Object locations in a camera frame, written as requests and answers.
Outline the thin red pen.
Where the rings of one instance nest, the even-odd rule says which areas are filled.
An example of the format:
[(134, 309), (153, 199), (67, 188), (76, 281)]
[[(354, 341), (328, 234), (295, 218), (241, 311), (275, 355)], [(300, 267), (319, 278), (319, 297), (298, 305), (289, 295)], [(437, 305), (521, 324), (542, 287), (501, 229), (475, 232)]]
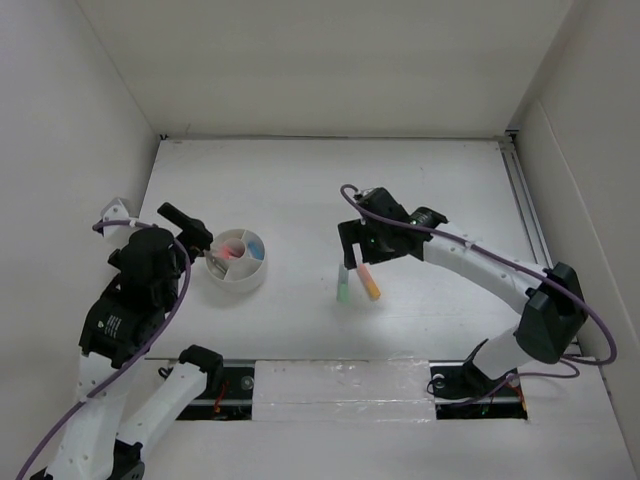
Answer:
[(246, 252), (245, 244), (242, 240), (237, 238), (231, 238), (225, 240), (219, 250), (219, 255), (223, 258), (242, 258)]

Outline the black handled scissors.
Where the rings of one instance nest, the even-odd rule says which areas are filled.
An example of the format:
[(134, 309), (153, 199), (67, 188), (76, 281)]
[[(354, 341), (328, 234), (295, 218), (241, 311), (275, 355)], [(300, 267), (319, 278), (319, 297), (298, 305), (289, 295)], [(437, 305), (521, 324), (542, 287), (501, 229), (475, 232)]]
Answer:
[(209, 255), (206, 257), (206, 260), (208, 262), (208, 264), (215, 269), (216, 271), (220, 272), (222, 276), (225, 276), (227, 271), (228, 271), (228, 267), (226, 266), (226, 264), (219, 259), (218, 257), (214, 256), (214, 255)]

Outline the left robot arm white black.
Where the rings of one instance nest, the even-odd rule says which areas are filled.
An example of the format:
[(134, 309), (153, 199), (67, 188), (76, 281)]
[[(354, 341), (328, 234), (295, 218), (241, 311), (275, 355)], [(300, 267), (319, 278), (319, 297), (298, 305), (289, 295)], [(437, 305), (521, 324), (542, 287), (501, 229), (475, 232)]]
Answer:
[(40, 441), (18, 473), (36, 479), (140, 479), (159, 439), (198, 396), (223, 384), (223, 358), (205, 347), (183, 350), (167, 379), (128, 420), (124, 407), (143, 357), (186, 297), (195, 260), (210, 249), (204, 223), (170, 203), (159, 214), (177, 235), (107, 208), (93, 230), (132, 233), (108, 258), (117, 274), (87, 313), (79, 340), (74, 405)]

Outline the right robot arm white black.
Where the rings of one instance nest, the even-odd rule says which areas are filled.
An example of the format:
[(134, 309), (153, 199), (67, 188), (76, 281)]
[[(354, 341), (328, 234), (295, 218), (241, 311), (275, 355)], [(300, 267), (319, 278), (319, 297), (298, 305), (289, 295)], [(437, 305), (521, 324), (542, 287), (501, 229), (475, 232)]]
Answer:
[(493, 394), (536, 361), (568, 364), (566, 350), (588, 317), (573, 268), (552, 268), (503, 256), (428, 207), (408, 212), (384, 187), (361, 191), (352, 184), (342, 197), (359, 213), (339, 224), (348, 270), (403, 257), (451, 271), (493, 294), (519, 316), (503, 333), (481, 341), (458, 365), (429, 383), (442, 399), (470, 401)]

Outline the orange yellow highlighter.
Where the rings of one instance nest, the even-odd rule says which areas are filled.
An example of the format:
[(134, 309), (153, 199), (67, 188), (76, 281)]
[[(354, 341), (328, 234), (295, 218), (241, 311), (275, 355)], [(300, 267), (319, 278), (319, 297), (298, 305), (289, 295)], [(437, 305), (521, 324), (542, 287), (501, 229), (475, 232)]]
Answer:
[(365, 264), (360, 264), (356, 268), (356, 273), (360, 279), (365, 292), (371, 301), (377, 301), (381, 297), (381, 291), (374, 281), (370, 271)]

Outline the green highlighter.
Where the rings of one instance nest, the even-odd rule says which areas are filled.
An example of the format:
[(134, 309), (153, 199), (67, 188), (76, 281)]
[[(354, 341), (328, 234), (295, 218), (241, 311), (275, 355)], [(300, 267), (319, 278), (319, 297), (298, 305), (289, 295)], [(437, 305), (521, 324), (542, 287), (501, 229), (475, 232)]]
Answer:
[(338, 268), (337, 301), (349, 302), (349, 270), (344, 264), (340, 264)]

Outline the white round divided organizer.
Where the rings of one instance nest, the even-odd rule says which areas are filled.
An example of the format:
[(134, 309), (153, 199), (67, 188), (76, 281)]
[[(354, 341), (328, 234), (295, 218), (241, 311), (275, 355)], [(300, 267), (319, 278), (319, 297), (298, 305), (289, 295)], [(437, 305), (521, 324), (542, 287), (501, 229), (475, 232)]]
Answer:
[[(242, 258), (223, 258), (219, 255), (221, 244), (228, 239), (237, 238), (244, 242), (246, 252)], [(256, 242), (264, 251), (264, 260), (259, 261), (251, 257), (247, 250), (249, 241)], [(221, 259), (228, 271), (225, 276), (213, 269), (207, 262), (206, 257), (214, 255)], [(221, 232), (214, 237), (210, 249), (205, 252), (206, 268), (213, 282), (223, 291), (233, 294), (250, 293), (262, 285), (267, 277), (267, 251), (262, 239), (253, 231), (248, 229), (231, 229)]]

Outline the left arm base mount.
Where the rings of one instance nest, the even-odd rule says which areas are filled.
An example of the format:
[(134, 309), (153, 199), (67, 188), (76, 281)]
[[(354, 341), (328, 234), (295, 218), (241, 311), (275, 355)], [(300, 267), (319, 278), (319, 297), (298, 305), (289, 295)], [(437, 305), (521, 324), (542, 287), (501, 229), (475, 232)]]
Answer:
[(225, 360), (217, 390), (192, 400), (178, 421), (249, 421), (252, 419), (255, 387), (253, 360)]

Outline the aluminium rail right side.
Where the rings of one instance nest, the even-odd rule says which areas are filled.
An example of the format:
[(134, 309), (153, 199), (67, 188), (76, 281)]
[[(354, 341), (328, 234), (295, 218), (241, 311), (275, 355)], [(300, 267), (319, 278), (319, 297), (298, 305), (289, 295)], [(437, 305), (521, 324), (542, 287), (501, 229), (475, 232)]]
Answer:
[(567, 348), (584, 325), (587, 314), (567, 293), (584, 298), (575, 270), (551, 261), (541, 227), (524, 180), (513, 137), (499, 140), (499, 148), (516, 200), (534, 263), (542, 268), (543, 282), (525, 292), (525, 306), (515, 337), (532, 358), (554, 364), (565, 356)]

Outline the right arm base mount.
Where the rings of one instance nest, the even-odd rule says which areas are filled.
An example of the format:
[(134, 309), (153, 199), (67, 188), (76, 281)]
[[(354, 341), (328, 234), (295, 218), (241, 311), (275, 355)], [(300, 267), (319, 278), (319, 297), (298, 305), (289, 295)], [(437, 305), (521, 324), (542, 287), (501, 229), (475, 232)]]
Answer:
[(437, 420), (482, 420), (528, 418), (518, 379), (505, 383), (507, 372), (497, 380), (488, 379), (472, 361), (484, 340), (462, 363), (440, 362), (430, 367), (426, 392), (435, 400)]

